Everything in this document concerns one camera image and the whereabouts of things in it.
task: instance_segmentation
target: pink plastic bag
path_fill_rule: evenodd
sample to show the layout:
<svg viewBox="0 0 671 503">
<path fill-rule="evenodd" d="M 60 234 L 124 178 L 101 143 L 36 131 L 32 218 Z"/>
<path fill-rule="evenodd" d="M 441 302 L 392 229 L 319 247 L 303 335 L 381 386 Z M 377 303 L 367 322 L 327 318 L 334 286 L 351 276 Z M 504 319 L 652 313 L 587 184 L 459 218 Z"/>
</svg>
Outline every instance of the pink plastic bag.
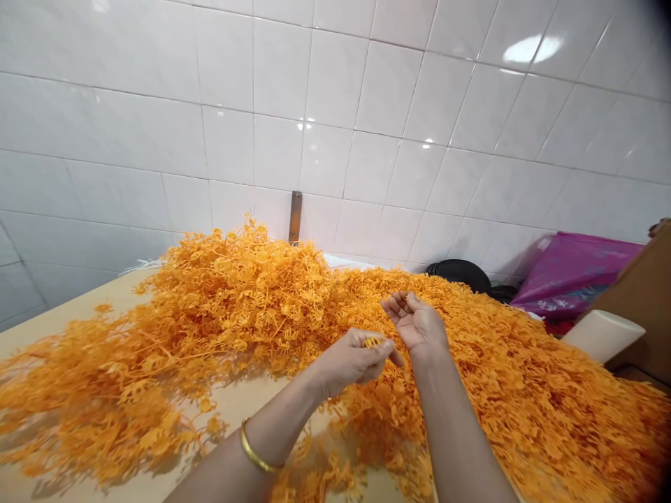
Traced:
<svg viewBox="0 0 671 503">
<path fill-rule="evenodd" d="M 549 320 L 577 318 L 643 245 L 557 233 L 510 303 Z"/>
</svg>

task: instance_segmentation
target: white cylinder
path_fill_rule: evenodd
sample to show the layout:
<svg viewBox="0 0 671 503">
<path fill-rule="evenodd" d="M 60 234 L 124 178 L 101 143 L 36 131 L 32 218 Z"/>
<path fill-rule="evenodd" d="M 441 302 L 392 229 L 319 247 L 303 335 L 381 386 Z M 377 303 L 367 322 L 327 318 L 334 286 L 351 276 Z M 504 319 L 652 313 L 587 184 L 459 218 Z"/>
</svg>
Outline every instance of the white cylinder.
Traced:
<svg viewBox="0 0 671 503">
<path fill-rule="evenodd" d="M 606 363 L 643 334 L 645 329 L 641 325 L 622 316 L 595 309 L 561 340 L 581 349 L 594 360 Z"/>
</svg>

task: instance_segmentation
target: gold bangle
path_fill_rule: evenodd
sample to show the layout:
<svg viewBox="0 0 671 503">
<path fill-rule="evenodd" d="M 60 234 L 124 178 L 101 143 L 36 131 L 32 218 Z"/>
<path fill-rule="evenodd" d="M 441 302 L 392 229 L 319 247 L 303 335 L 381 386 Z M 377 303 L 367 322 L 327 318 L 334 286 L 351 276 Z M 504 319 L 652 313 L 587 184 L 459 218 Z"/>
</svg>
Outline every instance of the gold bangle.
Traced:
<svg viewBox="0 0 671 503">
<path fill-rule="evenodd" d="M 284 467 L 284 464 L 278 467 L 274 467 L 272 465 L 269 465 L 267 462 L 263 461 L 259 456 L 257 456 L 257 454 L 252 449 L 252 446 L 250 446 L 250 442 L 249 440 L 247 440 L 247 435 L 245 434 L 245 424 L 247 424 L 247 421 L 249 421 L 249 418 L 246 418 L 243 421 L 243 424 L 240 426 L 240 439 L 243 441 L 243 449 L 245 449 L 247 457 L 257 467 L 261 468 L 264 472 L 277 473 Z"/>
</svg>

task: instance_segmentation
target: white tile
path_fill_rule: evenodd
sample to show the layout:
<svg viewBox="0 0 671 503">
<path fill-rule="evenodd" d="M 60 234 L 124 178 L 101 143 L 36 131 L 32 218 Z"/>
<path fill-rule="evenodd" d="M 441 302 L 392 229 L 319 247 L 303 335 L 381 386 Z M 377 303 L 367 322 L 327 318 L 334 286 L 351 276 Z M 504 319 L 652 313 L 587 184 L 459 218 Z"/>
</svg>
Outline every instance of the white tile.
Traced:
<svg viewBox="0 0 671 503">
<path fill-rule="evenodd" d="M 254 109 L 252 18 L 194 9 L 201 103 Z"/>
<path fill-rule="evenodd" d="M 447 258 L 459 258 L 481 265 L 497 227 L 496 222 L 465 218 L 449 249 Z"/>
<path fill-rule="evenodd" d="M 61 159 L 0 150 L 0 210 L 82 218 Z"/>
<path fill-rule="evenodd" d="M 400 137 L 419 75 L 422 53 L 370 42 L 356 128 Z"/>
<path fill-rule="evenodd" d="M 382 205 L 343 200 L 340 204 L 334 251 L 370 256 Z"/>
<path fill-rule="evenodd" d="M 117 172 L 123 168 L 79 161 L 65 161 L 84 220 L 127 225 L 126 205 Z"/>
<path fill-rule="evenodd" d="M 301 241 L 313 241 L 320 249 L 332 249 L 340 213 L 340 199 L 303 194 Z"/>
<path fill-rule="evenodd" d="M 38 316 L 39 314 L 44 313 L 44 311 L 47 310 L 47 305 L 46 304 L 41 304 L 38 307 L 33 307 L 32 309 L 28 309 L 27 311 L 17 314 L 16 316 L 12 316 L 9 319 L 6 319 L 5 321 L 0 322 L 0 333 L 4 332 L 5 330 L 9 330 L 12 327 L 16 327 L 16 325 L 20 325 L 24 321 L 28 321 L 35 316 Z"/>
<path fill-rule="evenodd" d="M 627 82 L 626 91 L 671 101 L 671 61 L 668 58 L 668 44 L 669 33 L 668 30 L 664 30 Z"/>
<path fill-rule="evenodd" d="M 424 55 L 404 138 L 447 145 L 474 64 L 430 52 Z"/>
<path fill-rule="evenodd" d="M 614 92 L 576 84 L 537 159 L 575 168 L 616 99 Z"/>
<path fill-rule="evenodd" d="M 301 178 L 303 123 L 254 116 L 254 183 L 296 190 Z"/>
<path fill-rule="evenodd" d="M 377 267 L 381 267 L 383 269 L 395 269 L 395 268 L 403 268 L 405 266 L 404 261 L 395 261 L 390 258 L 373 258 L 370 257 L 368 259 L 368 262 L 376 265 Z"/>
<path fill-rule="evenodd" d="M 129 267 L 136 267 L 138 262 L 151 261 L 161 258 L 169 248 L 176 245 L 175 233 L 165 231 L 154 231 L 152 229 L 140 229 L 128 227 L 129 255 L 135 261 Z"/>
<path fill-rule="evenodd" d="M 554 232 L 546 231 L 545 229 L 535 229 L 535 232 L 529 238 L 530 244 L 527 246 L 526 251 L 522 253 L 517 267 L 508 279 L 509 281 L 519 281 L 531 272 L 533 266 L 551 243 L 554 234 Z"/>
<path fill-rule="evenodd" d="M 0 267 L 3 265 L 19 262 L 21 259 L 14 249 L 5 228 L 0 224 Z"/>
<path fill-rule="evenodd" d="M 365 263 L 365 264 L 370 263 L 370 257 L 368 257 L 368 256 L 341 254 L 341 253 L 335 253 L 333 251 L 326 251 L 325 253 L 328 254 L 328 255 L 334 256 L 334 257 L 344 258 L 345 260 L 348 260 L 348 261 L 362 262 L 362 263 Z"/>
<path fill-rule="evenodd" d="M 539 226 L 570 173 L 558 166 L 492 156 L 466 216 Z"/>
<path fill-rule="evenodd" d="M 114 271 L 132 265 L 127 227 L 11 212 L 0 218 L 26 262 Z"/>
<path fill-rule="evenodd" d="M 612 14 L 614 0 L 559 0 L 531 70 L 576 80 Z"/>
<path fill-rule="evenodd" d="M 351 146 L 352 130 L 307 123 L 303 137 L 301 191 L 341 198 Z"/>
<path fill-rule="evenodd" d="M 527 75 L 494 152 L 536 159 L 572 87 L 563 80 Z"/>
<path fill-rule="evenodd" d="M 533 227 L 496 224 L 494 237 L 480 267 L 496 274 L 524 275 L 518 267 L 534 247 L 546 245 L 546 231 Z"/>
<path fill-rule="evenodd" d="M 7 0 L 0 70 L 197 101 L 191 8 L 153 0 Z"/>
<path fill-rule="evenodd" d="M 210 187 L 207 180 L 163 174 L 171 230 L 212 232 Z"/>
<path fill-rule="evenodd" d="M 423 210 L 445 150 L 438 145 L 403 140 L 385 204 Z"/>
<path fill-rule="evenodd" d="M 557 231 L 604 235 L 601 212 L 612 177 L 573 171 L 543 221 Z"/>
<path fill-rule="evenodd" d="M 449 144 L 492 152 L 523 80 L 522 73 L 476 65 Z"/>
<path fill-rule="evenodd" d="M 49 308 L 64 304 L 117 277 L 115 272 L 105 270 L 40 263 L 29 263 L 27 266 Z"/>
<path fill-rule="evenodd" d="M 649 4 L 616 0 L 613 15 L 578 81 L 623 89 L 661 30 L 655 16 Z"/>
<path fill-rule="evenodd" d="M 303 119 L 310 30 L 254 19 L 254 111 Z"/>
<path fill-rule="evenodd" d="M 0 74 L 0 148 L 205 177 L 199 105 Z"/>
<path fill-rule="evenodd" d="M 368 38 L 375 0 L 316 0 L 315 28 Z"/>
<path fill-rule="evenodd" d="M 169 231 L 170 217 L 161 173 L 117 168 L 116 176 L 128 225 Z"/>
<path fill-rule="evenodd" d="M 489 155 L 447 149 L 426 211 L 463 215 L 487 167 Z"/>
<path fill-rule="evenodd" d="M 254 214 L 254 187 L 210 180 L 212 224 L 225 233 L 241 227 L 245 213 Z"/>
<path fill-rule="evenodd" d="M 671 214 L 671 186 L 611 177 L 600 209 L 600 227 L 610 237 L 648 241 L 648 228 Z M 635 201 L 634 205 L 623 201 Z"/>
<path fill-rule="evenodd" d="M 645 100 L 645 118 L 637 114 L 634 126 L 642 130 L 642 141 L 627 153 L 626 162 L 618 170 L 621 176 L 650 182 L 671 184 L 671 105 Z"/>
<path fill-rule="evenodd" d="M 254 15 L 276 21 L 312 26 L 315 0 L 254 0 Z"/>
<path fill-rule="evenodd" d="M 383 204 L 401 140 L 355 131 L 345 182 L 345 198 Z"/>
<path fill-rule="evenodd" d="M 203 107 L 208 178 L 254 184 L 254 115 Z"/>
<path fill-rule="evenodd" d="M 407 259 L 418 263 L 445 260 L 460 225 L 460 217 L 424 212 Z"/>
<path fill-rule="evenodd" d="M 557 0 L 500 0 L 478 61 L 528 70 Z"/>
<path fill-rule="evenodd" d="M 377 0 L 375 40 L 425 49 L 438 0 Z"/>
<path fill-rule="evenodd" d="M 252 15 L 254 13 L 253 0 L 193 0 L 193 4 L 195 6 L 228 10 L 238 14 Z"/>
<path fill-rule="evenodd" d="M 417 235 L 422 212 L 385 206 L 375 233 L 371 256 L 405 261 Z"/>
<path fill-rule="evenodd" d="M 308 121 L 354 128 L 367 51 L 368 41 L 363 38 L 312 33 Z"/>
<path fill-rule="evenodd" d="M 645 148 L 646 125 L 654 116 L 656 106 L 654 101 L 621 94 L 578 168 L 608 175 L 622 168 L 626 170 L 629 165 L 640 168 L 638 150 Z"/>
<path fill-rule="evenodd" d="M 429 264 L 406 262 L 405 265 L 403 266 L 403 269 L 407 270 L 408 272 L 411 272 L 412 274 L 424 274 L 428 266 Z"/>
<path fill-rule="evenodd" d="M 42 304 L 26 268 L 21 263 L 0 267 L 0 321 Z"/>
<path fill-rule="evenodd" d="M 287 240 L 291 216 L 291 192 L 254 188 L 254 217 L 268 227 L 271 239 Z"/>
<path fill-rule="evenodd" d="M 428 49 L 476 60 L 498 0 L 439 0 Z"/>
</svg>

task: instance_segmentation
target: hand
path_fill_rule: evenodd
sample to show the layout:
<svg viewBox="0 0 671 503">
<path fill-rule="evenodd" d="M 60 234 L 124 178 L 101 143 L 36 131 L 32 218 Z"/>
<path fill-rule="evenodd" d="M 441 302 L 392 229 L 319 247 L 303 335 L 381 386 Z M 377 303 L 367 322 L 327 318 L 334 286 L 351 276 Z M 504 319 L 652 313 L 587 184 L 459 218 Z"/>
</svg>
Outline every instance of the hand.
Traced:
<svg viewBox="0 0 671 503">
<path fill-rule="evenodd" d="M 363 341 L 371 337 L 379 339 L 381 344 L 362 347 Z M 387 357 L 397 367 L 405 364 L 393 340 L 376 332 L 350 328 L 314 361 L 310 369 L 315 373 L 325 400 L 340 395 L 354 382 L 363 384 L 377 379 L 384 369 Z"/>
<path fill-rule="evenodd" d="M 396 330 L 407 350 L 413 352 L 442 351 L 449 347 L 445 323 L 426 302 L 418 300 L 413 292 L 395 292 L 382 301 L 382 309 L 396 325 Z"/>
</svg>

